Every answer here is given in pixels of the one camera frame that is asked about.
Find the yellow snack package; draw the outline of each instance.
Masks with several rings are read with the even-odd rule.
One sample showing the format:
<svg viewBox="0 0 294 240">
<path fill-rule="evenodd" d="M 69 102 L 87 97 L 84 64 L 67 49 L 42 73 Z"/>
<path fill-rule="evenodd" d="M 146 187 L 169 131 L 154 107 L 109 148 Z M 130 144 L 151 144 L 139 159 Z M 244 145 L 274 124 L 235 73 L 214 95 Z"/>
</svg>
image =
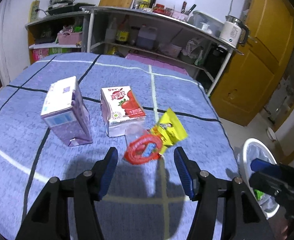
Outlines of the yellow snack package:
<svg viewBox="0 0 294 240">
<path fill-rule="evenodd" d="M 160 137 L 163 141 L 160 154 L 164 154 L 168 147 L 184 140 L 188 136 L 176 114 L 170 108 L 167 109 L 150 132 Z"/>
</svg>

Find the electric kettle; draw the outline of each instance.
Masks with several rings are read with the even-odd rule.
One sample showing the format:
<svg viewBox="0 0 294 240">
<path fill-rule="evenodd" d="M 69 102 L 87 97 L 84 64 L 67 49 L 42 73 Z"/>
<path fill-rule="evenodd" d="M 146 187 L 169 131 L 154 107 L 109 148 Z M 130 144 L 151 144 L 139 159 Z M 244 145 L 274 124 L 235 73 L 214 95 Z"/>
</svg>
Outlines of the electric kettle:
<svg viewBox="0 0 294 240">
<path fill-rule="evenodd" d="M 242 41 L 239 40 L 242 29 L 245 30 L 245 36 Z M 245 44 L 249 35 L 249 29 L 242 23 L 240 19 L 234 16 L 226 16 L 226 22 L 220 33 L 219 38 L 236 47 L 237 44 Z"/>
</svg>

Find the white stripe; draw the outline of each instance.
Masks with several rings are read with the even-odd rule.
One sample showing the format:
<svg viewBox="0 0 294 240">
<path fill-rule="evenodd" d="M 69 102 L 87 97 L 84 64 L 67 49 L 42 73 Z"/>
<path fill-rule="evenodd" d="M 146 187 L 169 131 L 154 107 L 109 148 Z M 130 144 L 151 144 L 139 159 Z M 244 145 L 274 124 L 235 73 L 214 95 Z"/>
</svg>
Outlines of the white stripe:
<svg viewBox="0 0 294 240">
<path fill-rule="evenodd" d="M 149 74 L 151 76 L 151 96 L 154 106 L 154 114 L 155 120 L 158 122 L 159 114 L 158 114 L 158 106 L 156 99 L 156 88 L 155 88 L 155 79 L 154 73 L 152 72 L 151 65 L 148 65 Z M 169 239 L 169 206 L 168 206 L 168 196 L 167 196 L 167 180 L 166 180 L 166 170 L 165 170 L 165 161 L 164 158 L 159 160 L 160 167 L 160 180 L 161 180 L 161 198 L 163 203 L 163 212 L 164 212 L 164 240 Z"/>
<path fill-rule="evenodd" d="M 35 63 L 37 62 L 49 62 L 50 60 L 46 59 L 46 60 L 39 60 L 39 61 L 36 61 Z M 57 60 L 57 59 L 53 59 L 51 60 L 51 62 L 61 62 L 61 63 L 68 63 L 68 62 L 76 62 L 76 63 L 90 63 L 92 64 L 93 61 L 84 61 L 84 60 Z M 146 71 L 144 70 L 143 68 L 139 68 L 139 67 L 125 67 L 125 66 L 121 66 L 121 65 L 114 65 L 114 64 L 104 64 L 104 63 L 99 63 L 99 62 L 96 62 L 95 65 L 100 65 L 100 66 L 109 66 L 109 67 L 120 67 L 120 68 L 125 68 L 125 69 L 139 69 L 139 70 L 142 70 L 148 74 L 150 74 L 151 72 L 149 71 Z M 193 81 L 193 80 L 189 80 L 189 79 L 185 79 L 185 78 L 181 78 L 181 77 L 176 77 L 176 76 L 172 76 L 172 75 L 165 75 L 165 74 L 159 74 L 159 73 L 153 73 L 154 75 L 156 76 L 162 76 L 162 77 L 171 77 L 171 78 L 175 78 L 175 79 L 179 79 L 179 80 L 183 80 L 183 81 L 188 81 L 188 82 L 191 82 L 195 85 L 198 85 L 198 82 L 196 81 Z"/>
<path fill-rule="evenodd" d="M 162 199 L 161 198 L 131 198 L 131 197 L 121 197 L 121 196 L 112 196 L 112 195 L 105 195 L 103 200 L 116 202 L 116 203 L 125 203 L 125 204 L 155 204 L 161 205 Z"/>
<path fill-rule="evenodd" d="M 104 64 L 104 63 L 99 63 L 99 62 L 96 62 L 95 64 L 101 65 L 101 66 L 108 66 L 108 67 L 121 67 L 121 68 L 126 68 L 126 69 L 139 69 L 139 70 L 142 70 L 142 71 L 144 71 L 144 72 L 146 72 L 146 73 L 149 74 L 148 71 L 146 71 L 146 70 L 144 70 L 142 68 L 139 68 L 139 67 L 125 67 L 125 66 L 121 66 L 121 65 Z"/>
<path fill-rule="evenodd" d="M 4 158 L 7 162 L 9 162 L 11 165 L 16 167 L 18 170 L 22 171 L 23 173 L 30 175 L 31 170 L 11 157 L 9 157 L 7 154 L 5 154 L 2 150 L 0 150 L 0 156 Z M 34 178 L 42 183 L 47 183 L 49 178 L 35 172 Z M 163 198 L 130 198 L 130 197 L 121 197 L 121 196 L 112 196 L 112 195 L 105 195 L 103 200 L 110 201 L 110 202 L 116 202 L 116 203 L 128 203 L 128 204 L 156 204 L 160 205 L 163 203 Z M 183 202 L 183 201 L 189 201 L 189 198 L 187 196 L 185 197 L 173 197 L 173 198 L 167 198 L 167 202 L 171 203 L 177 203 L 177 202 Z"/>
<path fill-rule="evenodd" d="M 158 106 L 157 106 L 157 100 L 156 100 L 156 88 L 155 88 L 155 79 L 154 79 L 154 74 L 152 72 L 151 65 L 148 65 L 149 68 L 149 73 L 151 76 L 151 97 L 152 97 L 152 102 L 154 105 L 154 114 L 155 114 L 155 121 L 158 122 L 159 120 L 159 114 L 158 114 Z"/>
<path fill-rule="evenodd" d="M 23 173 L 30 175 L 31 169 L 21 165 L 19 162 L 15 161 L 7 154 L 5 154 L 2 150 L 0 150 L 0 156 L 4 158 L 7 162 L 9 162 L 11 165 L 15 166 L 18 170 L 21 170 Z M 34 173 L 34 178 L 43 183 L 47 183 L 47 181 L 49 180 L 49 178 L 46 178 L 45 176 L 37 172 Z"/>
<path fill-rule="evenodd" d="M 179 79 L 179 80 L 188 81 L 188 82 L 191 82 L 191 83 L 193 83 L 193 84 L 198 85 L 198 83 L 197 83 L 196 81 L 189 80 L 189 79 L 185 79 L 185 78 L 180 78 L 180 77 L 171 76 L 171 75 L 158 74 L 158 73 L 153 73 L 153 74 L 156 75 L 156 76 L 176 78 L 176 79 Z"/>
<path fill-rule="evenodd" d="M 44 59 L 44 60 L 39 60 L 39 61 L 36 61 L 35 63 L 38 63 L 38 62 L 62 62 L 62 63 L 68 63 L 68 62 L 76 62 L 76 63 L 90 63 L 92 64 L 93 61 L 85 61 L 85 60 L 58 60 L 58 59 L 53 59 L 53 60 L 50 60 L 50 59 Z"/>
<path fill-rule="evenodd" d="M 164 158 L 160 158 L 160 179 L 161 179 L 161 197 L 163 199 L 163 211 L 164 211 L 164 240 L 169 239 L 169 203 L 167 196 L 167 179 L 165 170 Z"/>
</svg>

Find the tiled floor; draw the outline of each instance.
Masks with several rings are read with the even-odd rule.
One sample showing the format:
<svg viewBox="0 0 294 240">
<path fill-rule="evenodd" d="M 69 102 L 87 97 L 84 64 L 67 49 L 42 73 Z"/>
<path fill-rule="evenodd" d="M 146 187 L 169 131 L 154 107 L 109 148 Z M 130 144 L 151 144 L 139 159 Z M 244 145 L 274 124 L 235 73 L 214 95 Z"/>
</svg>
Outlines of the tiled floor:
<svg viewBox="0 0 294 240">
<path fill-rule="evenodd" d="M 266 134 L 266 129 L 270 126 L 270 123 L 260 113 L 246 127 L 221 118 L 220 121 L 235 152 L 243 149 L 243 144 L 248 138 L 255 138 L 266 145 L 277 161 L 282 159 L 283 156 L 276 150 L 275 143 Z"/>
</svg>

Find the yellow wooden cabinet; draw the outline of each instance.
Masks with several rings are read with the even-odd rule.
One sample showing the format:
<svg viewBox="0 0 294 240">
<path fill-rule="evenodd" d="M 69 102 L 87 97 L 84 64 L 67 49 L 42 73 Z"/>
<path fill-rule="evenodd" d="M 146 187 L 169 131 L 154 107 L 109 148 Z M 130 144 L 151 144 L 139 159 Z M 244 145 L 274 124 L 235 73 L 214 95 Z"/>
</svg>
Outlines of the yellow wooden cabinet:
<svg viewBox="0 0 294 240">
<path fill-rule="evenodd" d="M 238 48 L 244 55 L 234 53 L 210 98 L 221 118 L 243 126 L 284 73 L 294 46 L 294 8 L 288 0 L 253 0 L 246 25 L 252 38 Z"/>
</svg>

